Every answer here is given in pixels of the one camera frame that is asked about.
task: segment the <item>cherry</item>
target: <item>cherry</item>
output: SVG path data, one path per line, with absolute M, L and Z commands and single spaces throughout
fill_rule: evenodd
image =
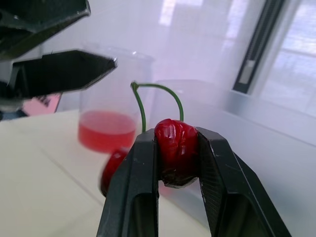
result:
M 155 136 L 165 186 L 182 188 L 193 183 L 199 174 L 197 129 L 182 121 L 165 119 L 156 125 Z
M 100 191 L 105 197 L 109 190 L 111 178 L 114 175 L 115 171 L 118 169 L 119 165 L 123 162 L 123 160 L 127 156 L 128 151 L 129 150 L 125 148 L 120 148 L 118 150 L 115 150 L 111 154 L 108 163 L 105 165 L 102 172 L 101 180 L 100 180 Z

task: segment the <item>cherry stem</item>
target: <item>cherry stem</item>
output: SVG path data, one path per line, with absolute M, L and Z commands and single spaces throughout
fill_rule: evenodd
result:
M 145 116 L 145 110 L 144 110 L 144 106 L 142 103 L 142 100 L 137 92 L 137 89 L 139 87 L 154 87 L 154 88 L 160 88 L 166 92 L 168 92 L 170 95 L 172 95 L 172 97 L 176 100 L 177 105 L 179 107 L 179 112 L 180 112 L 180 121 L 183 121 L 184 115 L 183 115 L 183 107 L 182 107 L 182 103 L 179 99 L 179 97 L 176 95 L 176 93 L 174 93 L 171 89 L 169 89 L 168 87 L 164 86 L 164 85 L 160 85 L 160 84 L 155 84 L 155 83 L 140 83 L 138 84 L 137 82 L 133 81 L 130 84 L 130 87 L 132 88 L 135 98 L 137 100 L 139 109 L 140 109 L 140 114 L 142 117 L 142 132 L 146 131 L 146 116 Z

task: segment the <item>clear plastic cup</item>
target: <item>clear plastic cup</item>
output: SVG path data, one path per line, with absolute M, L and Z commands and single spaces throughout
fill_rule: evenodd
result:
M 81 92 L 79 140 L 84 146 L 103 153 L 120 147 L 130 148 L 140 121 L 130 83 L 151 81 L 153 59 L 135 51 L 101 49 L 98 45 L 89 45 L 85 50 L 116 58 L 118 67 Z

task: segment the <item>red liquid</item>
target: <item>red liquid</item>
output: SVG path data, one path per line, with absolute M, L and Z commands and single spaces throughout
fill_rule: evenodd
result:
M 111 153 L 120 147 L 130 148 L 136 125 L 129 116 L 108 111 L 89 111 L 80 116 L 79 141 L 86 147 Z

